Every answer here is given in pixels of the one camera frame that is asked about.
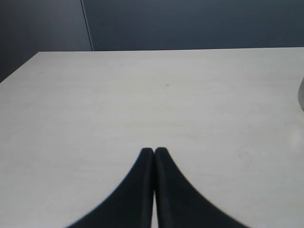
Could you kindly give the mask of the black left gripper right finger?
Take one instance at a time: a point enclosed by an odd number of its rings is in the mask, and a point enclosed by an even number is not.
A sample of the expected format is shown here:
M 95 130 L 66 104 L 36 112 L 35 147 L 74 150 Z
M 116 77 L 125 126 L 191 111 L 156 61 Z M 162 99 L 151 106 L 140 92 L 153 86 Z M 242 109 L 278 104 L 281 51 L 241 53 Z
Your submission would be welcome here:
M 154 154 L 156 206 L 160 228 L 245 228 L 204 198 L 181 173 L 169 151 Z

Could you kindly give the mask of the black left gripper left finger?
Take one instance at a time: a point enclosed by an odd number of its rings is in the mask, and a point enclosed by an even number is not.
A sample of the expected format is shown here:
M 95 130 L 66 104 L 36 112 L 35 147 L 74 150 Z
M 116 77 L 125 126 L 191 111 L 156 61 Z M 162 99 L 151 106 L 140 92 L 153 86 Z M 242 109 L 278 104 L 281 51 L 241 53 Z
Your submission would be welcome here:
M 141 149 L 119 186 L 70 228 L 150 228 L 154 197 L 154 152 Z

